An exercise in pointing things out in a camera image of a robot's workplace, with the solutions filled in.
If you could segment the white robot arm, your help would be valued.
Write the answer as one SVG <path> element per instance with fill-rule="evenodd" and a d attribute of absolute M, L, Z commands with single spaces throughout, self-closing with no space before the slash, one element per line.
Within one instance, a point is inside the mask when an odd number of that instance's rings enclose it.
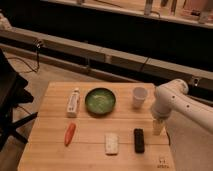
<path fill-rule="evenodd" d="M 213 134 L 213 107 L 187 96 L 189 87 L 182 79 L 174 79 L 155 88 L 151 105 L 153 133 L 160 135 L 164 121 L 175 110 Z"/>

